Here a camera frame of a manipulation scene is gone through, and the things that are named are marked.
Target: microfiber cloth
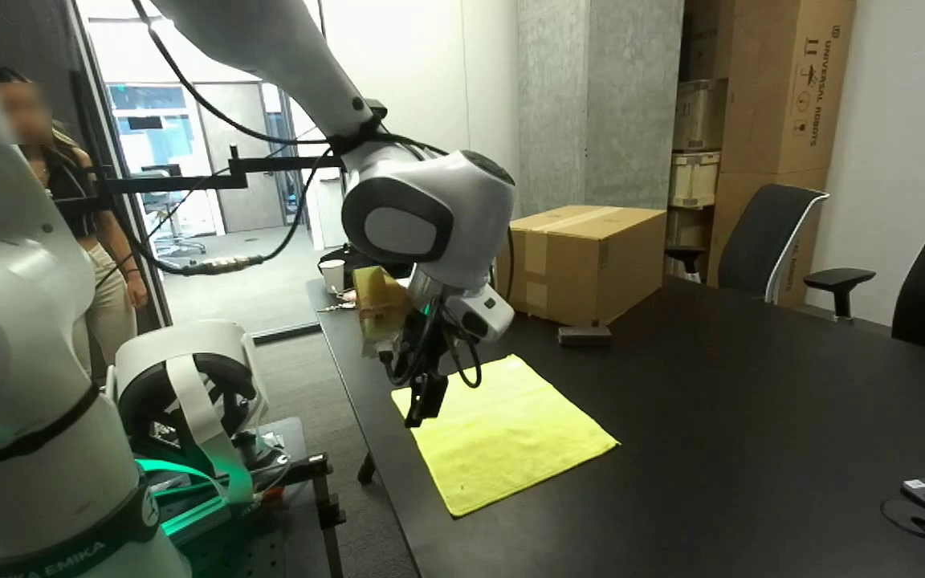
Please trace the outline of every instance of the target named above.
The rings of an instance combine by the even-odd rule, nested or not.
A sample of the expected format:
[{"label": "microfiber cloth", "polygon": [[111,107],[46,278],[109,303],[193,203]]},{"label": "microfiber cloth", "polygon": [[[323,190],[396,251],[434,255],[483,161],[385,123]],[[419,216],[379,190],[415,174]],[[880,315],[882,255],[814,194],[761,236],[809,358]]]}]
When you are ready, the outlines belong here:
[{"label": "microfiber cloth", "polygon": [[[390,401],[406,414],[406,387]],[[480,366],[480,384],[450,376],[441,414],[410,431],[451,517],[574,468],[615,440],[519,357]]]}]

